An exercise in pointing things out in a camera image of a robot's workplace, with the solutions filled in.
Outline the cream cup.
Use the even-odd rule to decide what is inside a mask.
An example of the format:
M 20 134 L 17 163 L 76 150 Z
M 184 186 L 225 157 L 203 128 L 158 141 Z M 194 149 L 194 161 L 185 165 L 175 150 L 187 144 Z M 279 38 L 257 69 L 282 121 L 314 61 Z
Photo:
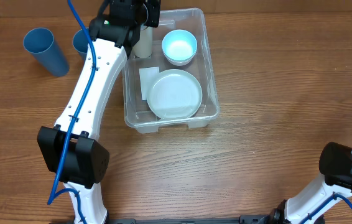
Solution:
M 147 58 L 152 54 L 153 28 L 142 26 L 140 39 L 133 47 L 134 55 L 139 58 Z

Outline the light blue bowl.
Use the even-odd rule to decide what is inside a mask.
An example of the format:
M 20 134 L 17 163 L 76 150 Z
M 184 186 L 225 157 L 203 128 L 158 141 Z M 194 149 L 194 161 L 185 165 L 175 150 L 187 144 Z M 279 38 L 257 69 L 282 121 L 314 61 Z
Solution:
M 164 55 L 176 60 L 185 60 L 195 56 L 198 49 L 196 37 L 187 30 L 170 31 L 162 40 Z

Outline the dark blue cup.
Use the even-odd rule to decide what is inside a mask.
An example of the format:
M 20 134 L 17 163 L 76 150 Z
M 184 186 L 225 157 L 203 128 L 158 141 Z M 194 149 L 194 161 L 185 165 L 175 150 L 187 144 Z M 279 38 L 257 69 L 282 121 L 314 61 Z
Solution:
M 65 54 L 49 29 L 30 30 L 24 37 L 23 46 L 53 76 L 62 77 L 68 73 L 70 66 Z
M 75 33 L 72 39 L 72 44 L 74 49 L 79 53 L 82 60 L 85 61 L 88 51 L 88 40 L 86 39 L 85 33 L 82 30 L 79 30 Z

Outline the grey plate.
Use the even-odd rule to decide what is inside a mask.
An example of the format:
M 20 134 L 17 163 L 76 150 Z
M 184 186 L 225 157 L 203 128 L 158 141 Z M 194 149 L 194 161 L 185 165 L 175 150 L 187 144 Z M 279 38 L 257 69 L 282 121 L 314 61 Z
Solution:
M 169 69 L 151 83 L 146 100 L 160 119 L 184 119 L 199 109 L 203 92 L 199 81 L 185 70 Z

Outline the grey bowl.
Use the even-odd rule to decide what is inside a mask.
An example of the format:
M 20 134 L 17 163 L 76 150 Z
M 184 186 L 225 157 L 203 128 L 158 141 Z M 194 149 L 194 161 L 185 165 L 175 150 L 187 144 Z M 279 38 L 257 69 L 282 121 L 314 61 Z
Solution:
M 168 57 L 167 55 L 165 55 L 165 57 L 172 65 L 181 67 L 181 66 L 184 66 L 184 65 L 187 65 L 188 63 L 190 63 L 192 61 L 192 59 L 194 58 L 194 55 L 189 57 L 188 59 L 185 59 L 185 60 L 172 59 L 172 58 Z

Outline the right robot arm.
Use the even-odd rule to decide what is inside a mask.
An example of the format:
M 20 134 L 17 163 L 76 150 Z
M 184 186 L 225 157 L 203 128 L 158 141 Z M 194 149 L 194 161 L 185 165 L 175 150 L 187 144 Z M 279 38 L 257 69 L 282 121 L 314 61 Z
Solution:
M 352 203 L 352 147 L 329 142 L 319 160 L 319 173 L 296 196 L 284 200 L 264 223 L 324 223 L 323 214 L 340 201 Z

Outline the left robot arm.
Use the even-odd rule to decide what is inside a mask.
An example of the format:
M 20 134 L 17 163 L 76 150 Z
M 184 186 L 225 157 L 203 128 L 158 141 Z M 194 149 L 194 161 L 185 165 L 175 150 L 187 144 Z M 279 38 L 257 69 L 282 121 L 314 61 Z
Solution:
M 48 170 L 55 173 L 47 203 L 69 193 L 73 223 L 109 223 L 101 193 L 109 163 L 108 150 L 98 142 L 101 120 L 141 28 L 159 25 L 160 6 L 160 0 L 103 1 L 88 26 L 73 13 L 88 41 L 86 59 L 67 107 L 54 127 L 42 126 L 37 135 Z

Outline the white label in bin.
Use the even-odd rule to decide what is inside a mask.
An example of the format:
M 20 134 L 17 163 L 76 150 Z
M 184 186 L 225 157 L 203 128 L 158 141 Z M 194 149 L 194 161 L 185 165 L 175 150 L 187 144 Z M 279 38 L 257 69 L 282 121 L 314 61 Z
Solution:
M 143 101 L 147 99 L 147 92 L 151 88 L 152 82 L 156 79 L 159 73 L 159 67 L 147 67 L 139 69 L 141 98 Z

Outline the clear plastic storage bin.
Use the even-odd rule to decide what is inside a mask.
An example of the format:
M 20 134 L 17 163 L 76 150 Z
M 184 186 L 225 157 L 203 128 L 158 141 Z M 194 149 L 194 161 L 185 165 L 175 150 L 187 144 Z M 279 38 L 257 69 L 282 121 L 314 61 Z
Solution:
M 172 65 L 162 51 L 162 39 L 173 30 L 183 29 L 191 32 L 198 42 L 197 53 L 192 61 L 180 67 L 192 74 L 200 83 L 203 99 L 198 111 L 190 118 L 162 120 L 142 99 L 139 70 L 157 67 L 162 72 L 178 69 Z M 211 61 L 210 45 L 206 32 L 205 16 L 199 8 L 164 10 L 160 12 L 159 26 L 153 29 L 152 55 L 139 58 L 130 55 L 123 73 L 124 120 L 139 133 L 155 133 L 163 126 L 186 124 L 190 129 L 201 128 L 216 119 L 220 113 L 220 104 L 216 91 L 215 76 Z

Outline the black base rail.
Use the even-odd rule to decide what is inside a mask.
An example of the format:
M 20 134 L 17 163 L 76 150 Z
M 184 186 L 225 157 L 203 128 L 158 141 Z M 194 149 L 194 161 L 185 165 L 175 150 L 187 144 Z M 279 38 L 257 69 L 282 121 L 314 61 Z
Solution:
M 261 224 L 267 223 L 268 215 L 241 215 L 231 218 L 191 218 L 191 219 L 160 219 L 160 220 L 136 220 L 108 219 L 107 224 Z

